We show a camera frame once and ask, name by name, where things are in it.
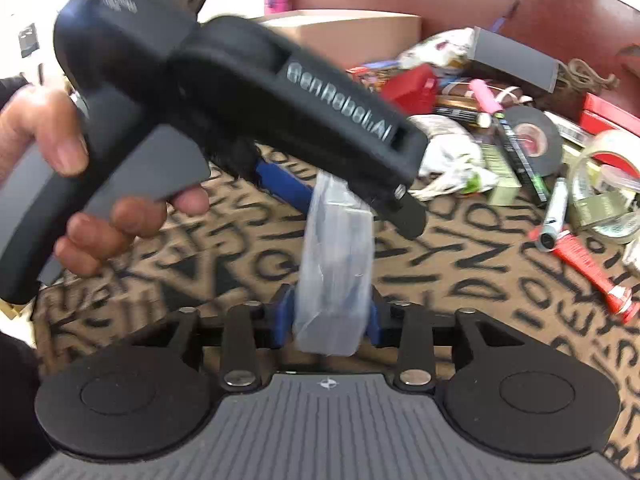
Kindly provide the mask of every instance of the human hand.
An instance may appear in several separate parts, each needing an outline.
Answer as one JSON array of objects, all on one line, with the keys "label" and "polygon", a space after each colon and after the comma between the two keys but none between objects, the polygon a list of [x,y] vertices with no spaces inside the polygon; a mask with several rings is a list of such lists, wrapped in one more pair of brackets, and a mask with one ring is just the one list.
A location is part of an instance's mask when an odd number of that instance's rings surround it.
[{"label": "human hand", "polygon": [[[0,186],[33,141],[60,175],[75,176],[86,169],[89,159],[76,106],[63,91],[25,87],[0,112]],[[199,186],[173,197],[171,203],[187,215],[209,209],[207,193]],[[91,276],[103,261],[123,253],[136,236],[155,235],[165,220],[166,203],[124,198],[113,207],[111,222],[82,212],[73,215],[54,254],[71,272]]]}]

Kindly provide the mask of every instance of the packing tape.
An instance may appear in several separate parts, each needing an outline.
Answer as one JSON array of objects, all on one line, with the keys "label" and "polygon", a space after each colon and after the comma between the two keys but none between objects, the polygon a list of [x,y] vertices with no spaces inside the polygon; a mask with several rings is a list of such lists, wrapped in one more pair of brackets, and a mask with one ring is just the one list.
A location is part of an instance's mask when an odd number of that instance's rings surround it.
[{"label": "packing tape", "polygon": [[[640,137],[621,130],[602,132],[582,150],[569,170],[569,191],[573,202],[595,195],[588,163],[593,155],[601,153],[618,156],[636,171],[640,170]],[[590,227],[590,231],[603,242],[627,244],[640,235],[640,216],[635,211],[625,213],[619,218]]]}]

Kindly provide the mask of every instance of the clear plastic container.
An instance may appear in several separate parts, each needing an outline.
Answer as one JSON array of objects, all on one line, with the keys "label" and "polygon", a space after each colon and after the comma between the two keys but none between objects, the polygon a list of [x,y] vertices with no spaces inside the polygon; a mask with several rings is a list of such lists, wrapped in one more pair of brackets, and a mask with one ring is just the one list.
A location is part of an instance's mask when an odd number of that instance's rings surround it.
[{"label": "clear plastic container", "polygon": [[318,172],[296,287],[293,324],[303,352],[352,355],[369,319],[373,215],[345,182]]}]

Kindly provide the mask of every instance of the red object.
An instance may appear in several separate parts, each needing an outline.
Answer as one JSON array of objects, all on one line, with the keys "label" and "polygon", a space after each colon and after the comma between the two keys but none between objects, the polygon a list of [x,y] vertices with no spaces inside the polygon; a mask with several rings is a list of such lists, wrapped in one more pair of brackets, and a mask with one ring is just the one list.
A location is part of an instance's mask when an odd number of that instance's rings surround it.
[{"label": "red object", "polygon": [[[588,110],[585,110],[582,112],[582,115],[580,116],[580,123],[578,125],[585,132],[592,135],[597,135],[602,132],[606,132],[607,130],[621,130],[622,132],[628,132],[628,130],[625,130],[621,126],[618,126],[616,123],[613,123],[612,121],[609,121],[604,117],[600,117],[598,114],[594,112],[590,112]],[[634,170],[634,168],[632,168],[629,164],[627,164],[623,159],[619,158],[618,156],[596,155],[593,158],[595,158],[596,160],[599,160],[603,164],[609,164],[611,166],[615,166],[616,168],[620,168],[620,170],[622,171],[626,171],[630,175],[640,178],[640,173]]]},{"label": "red object", "polygon": [[[540,227],[536,227],[530,231],[529,238],[535,240],[539,230]],[[604,294],[610,314],[619,317],[625,324],[636,316],[640,310],[640,303],[631,300],[631,289],[611,283],[603,270],[593,261],[589,251],[569,231],[560,233],[551,252],[580,272]]]},{"label": "red object", "polygon": [[625,112],[622,108],[612,105],[601,97],[593,94],[587,94],[587,97],[584,99],[584,109],[588,112],[593,112],[594,114],[597,114],[618,126],[622,126],[622,129],[628,130],[640,137],[640,119],[629,112]]},{"label": "red object", "polygon": [[427,63],[392,77],[380,91],[408,115],[430,114],[437,93],[438,78]]}]

